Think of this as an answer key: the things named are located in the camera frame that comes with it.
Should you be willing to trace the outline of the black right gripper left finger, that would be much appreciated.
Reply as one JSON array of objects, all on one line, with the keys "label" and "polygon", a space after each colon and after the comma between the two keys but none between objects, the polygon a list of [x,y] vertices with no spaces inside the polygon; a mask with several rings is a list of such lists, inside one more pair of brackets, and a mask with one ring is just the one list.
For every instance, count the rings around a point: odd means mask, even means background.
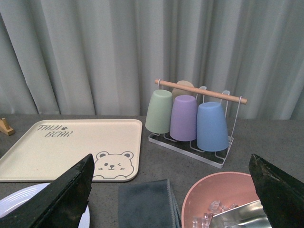
[{"label": "black right gripper left finger", "polygon": [[88,154],[35,196],[0,219],[2,228],[77,228],[95,169]]}]

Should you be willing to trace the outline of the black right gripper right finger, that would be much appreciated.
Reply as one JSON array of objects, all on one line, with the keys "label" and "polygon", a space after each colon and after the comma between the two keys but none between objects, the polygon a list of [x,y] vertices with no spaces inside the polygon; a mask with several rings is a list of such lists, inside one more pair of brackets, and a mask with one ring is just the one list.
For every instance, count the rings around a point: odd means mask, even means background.
[{"label": "black right gripper right finger", "polygon": [[304,184],[256,154],[248,167],[271,227],[302,228]]}]

